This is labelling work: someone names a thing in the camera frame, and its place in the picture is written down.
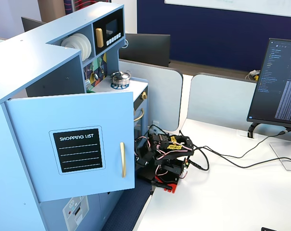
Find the knob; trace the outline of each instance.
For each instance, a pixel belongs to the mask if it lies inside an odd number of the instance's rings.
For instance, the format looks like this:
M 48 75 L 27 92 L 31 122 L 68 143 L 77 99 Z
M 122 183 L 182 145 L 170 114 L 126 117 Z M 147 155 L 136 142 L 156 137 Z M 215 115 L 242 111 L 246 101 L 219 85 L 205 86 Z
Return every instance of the knob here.
M 147 99 L 147 94 L 146 94 L 145 91 L 142 92 L 142 94 L 141 94 L 141 99 L 143 99 L 143 100 L 146 100 L 146 99 Z

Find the gold door handle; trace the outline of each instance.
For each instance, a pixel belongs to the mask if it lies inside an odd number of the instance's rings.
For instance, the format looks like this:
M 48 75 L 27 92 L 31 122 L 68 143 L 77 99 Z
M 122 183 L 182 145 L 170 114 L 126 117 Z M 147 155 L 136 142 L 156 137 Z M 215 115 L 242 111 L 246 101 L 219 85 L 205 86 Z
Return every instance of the gold door handle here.
M 141 115 L 138 118 L 135 118 L 134 122 L 138 121 L 139 119 L 141 119 L 144 116 L 144 109 L 143 108 L 141 108 L 141 112 L 142 112 Z
M 124 143 L 120 143 L 121 147 L 121 156 L 122 156 L 122 177 L 124 178 L 126 176 L 126 159 L 125 159 L 125 146 Z

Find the white plate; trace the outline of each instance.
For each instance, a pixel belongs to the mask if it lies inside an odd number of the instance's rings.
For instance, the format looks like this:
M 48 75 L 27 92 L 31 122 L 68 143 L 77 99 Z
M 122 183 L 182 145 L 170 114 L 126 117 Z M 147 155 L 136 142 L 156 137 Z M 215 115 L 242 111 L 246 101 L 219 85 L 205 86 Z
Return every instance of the white plate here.
M 76 36 L 79 36 L 80 38 L 82 38 L 85 43 L 86 43 L 86 46 L 87 46 L 87 55 L 86 55 L 86 59 L 89 58 L 89 56 L 91 55 L 92 53 L 92 46 L 91 46 L 91 42 L 89 41 L 88 37 L 86 37 L 84 34 L 80 34 L 80 33 L 76 33 L 74 34 Z
M 80 37 L 72 35 L 72 36 L 64 39 L 63 42 L 61 43 L 61 46 L 70 47 L 70 48 L 72 48 L 72 46 L 73 46 L 76 49 L 81 50 L 81 59 L 82 59 L 82 61 L 85 61 L 85 59 L 86 59 L 85 52 L 87 52 L 86 51 L 87 48 L 86 48 L 86 46 L 84 47 L 84 45 L 82 44 L 83 42 L 81 42 L 81 40 L 82 39 Z

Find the yellow label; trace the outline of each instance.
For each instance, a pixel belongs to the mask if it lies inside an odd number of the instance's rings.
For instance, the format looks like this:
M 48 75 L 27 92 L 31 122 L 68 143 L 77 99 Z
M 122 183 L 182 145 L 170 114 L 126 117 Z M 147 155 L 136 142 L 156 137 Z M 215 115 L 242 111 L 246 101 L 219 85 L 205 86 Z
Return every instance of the yellow label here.
M 171 136 L 171 141 L 172 142 L 177 142 L 174 136 Z
M 168 149 L 180 150 L 180 149 L 182 149 L 182 146 L 181 145 L 169 145 Z

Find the cable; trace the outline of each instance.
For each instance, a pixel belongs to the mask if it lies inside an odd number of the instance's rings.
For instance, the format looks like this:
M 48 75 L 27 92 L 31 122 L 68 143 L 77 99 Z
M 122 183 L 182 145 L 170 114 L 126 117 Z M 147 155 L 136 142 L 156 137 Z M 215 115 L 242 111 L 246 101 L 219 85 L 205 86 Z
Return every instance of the cable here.
M 83 5 L 83 4 L 89 3 L 89 2 L 97 3 L 96 1 L 86 1 L 86 2 L 82 2 L 81 4 L 75 6 L 75 8 L 77 8 L 77 7 L 79 7 L 79 6 Z
M 246 75 L 245 79 L 247 79 L 247 77 L 248 77 L 248 79 L 251 80 L 249 75 L 250 75 L 250 73 Z
M 164 158 L 166 155 L 168 155 L 169 153 L 173 153 L 173 152 L 178 152 L 178 153 L 186 153 L 188 152 L 187 150 L 174 150 L 174 151 L 169 151 L 166 154 L 160 156 L 159 158 L 157 158 L 156 160 L 160 160 L 162 158 Z
M 160 165 L 158 165 L 157 168 L 156 168 L 156 171 L 155 171 L 155 175 L 156 175 L 156 176 L 163 176 L 163 175 L 165 175 L 165 174 L 168 173 L 168 170 L 167 170 L 167 171 L 166 171 L 165 173 L 163 173 L 163 174 L 157 174 L 157 170 L 159 169 L 159 167 L 160 167 Z
M 147 132 L 144 134 L 144 136 L 147 136 L 147 134 L 149 133 L 149 131 L 151 130 L 152 127 L 156 127 L 158 128 L 160 131 L 162 131 L 165 135 L 168 135 L 165 131 L 163 131 L 160 127 L 158 127 L 155 124 L 150 125 L 149 129 L 147 130 Z
M 201 167 L 200 165 L 198 165 L 197 163 L 193 162 L 193 161 L 190 160 L 189 158 L 187 158 L 187 159 L 188 159 L 188 163 L 192 164 L 193 166 L 195 166 L 195 167 L 198 168 L 199 170 L 202 170 L 202 171 L 208 171 L 208 170 L 209 170 L 209 161 L 208 161 L 207 156 L 206 156 L 205 153 L 201 150 L 201 148 L 197 147 L 195 144 L 194 144 L 193 146 L 196 147 L 196 149 L 194 149 L 194 151 L 195 151 L 195 150 L 199 150 L 199 151 L 203 154 L 203 156 L 205 157 L 205 160 L 206 160 L 206 163 L 207 163 L 207 168 L 203 168 L 203 167 Z
M 187 149 L 187 150 L 189 150 L 189 151 L 192 151 L 191 148 L 188 148 L 188 147 L 186 147 L 186 146 L 184 146 L 184 145 L 182 145 L 182 144 L 180 144 L 180 143 L 177 143 L 177 142 L 174 142 L 174 141 L 169 141 L 169 143 L 175 143 L 175 144 L 177 144 L 177 145 L 179 145 L 179 146 L 182 146 L 183 148 L 185 148 L 185 149 Z
M 149 139 L 148 139 L 147 137 L 145 137 L 145 136 L 140 136 L 140 137 L 136 138 L 136 141 L 139 140 L 139 139 L 141 139 L 141 138 L 144 138 L 144 139 L 147 140 L 148 147 L 150 148 L 150 147 L 151 147 L 151 144 L 150 144 Z
M 186 174 L 184 175 L 184 177 L 179 177 L 180 179 L 184 179 L 187 176 L 188 171 L 186 171 Z
M 76 5 L 76 3 L 81 2 L 81 1 L 83 1 L 83 0 L 75 1 L 75 5 Z M 84 3 L 85 3 L 85 2 L 82 2 L 81 4 L 84 4 Z
M 163 150 L 159 149 L 160 145 L 156 145 L 156 151 L 159 152 L 160 155 L 166 155 L 166 153 Z
M 281 136 L 281 135 L 284 135 L 285 133 L 288 133 L 289 131 L 291 131 L 291 128 L 287 128 L 286 130 L 284 131 L 281 131 L 279 132 L 279 134 L 277 135 L 274 135 L 274 136 L 267 136 L 265 139 L 263 139 L 262 141 L 258 142 L 257 145 L 255 145 L 252 149 L 250 149 L 249 151 L 247 151 L 244 155 L 238 157 L 238 156 L 232 156 L 232 155 L 224 155 L 224 154 L 221 154 L 222 156 L 226 156 L 226 157 L 232 157 L 232 158 L 236 158 L 236 159 L 241 159 L 243 158 L 248 152 L 252 151 L 253 149 L 255 149 L 260 143 L 264 142 L 265 140 L 267 140 L 268 138 L 270 137 L 277 137 L 277 136 Z
M 240 166 L 240 165 L 237 165 L 237 164 L 235 164 L 234 162 L 230 161 L 229 159 L 225 158 L 222 154 L 220 154 L 220 153 L 214 151 L 214 150 L 211 149 L 211 148 L 200 147 L 200 148 L 198 148 L 198 149 L 200 150 L 201 148 L 204 148 L 204 149 L 206 149 L 206 150 L 208 150 L 208 151 L 210 151 L 210 152 L 212 152 L 212 153 L 214 153 L 214 154 L 220 156 L 221 158 L 225 159 L 226 161 L 228 161 L 228 162 L 230 162 L 231 164 L 235 165 L 236 167 L 240 167 L 240 168 L 250 168 L 250 167 L 253 167 L 253 166 L 256 166 L 256 165 L 260 165 L 260 164 L 268 163 L 268 162 L 275 161 L 275 160 L 283 160 L 283 159 L 284 159 L 284 160 L 289 160 L 289 161 L 291 161 L 291 159 L 288 158 L 288 157 L 279 157 L 279 158 L 274 158 L 274 159 L 270 159 L 270 160 L 265 160 L 265 161 L 262 161 L 262 162 L 258 162 L 258 163 L 255 163 L 255 164 L 253 164 L 253 165 L 249 165 L 249 166 Z

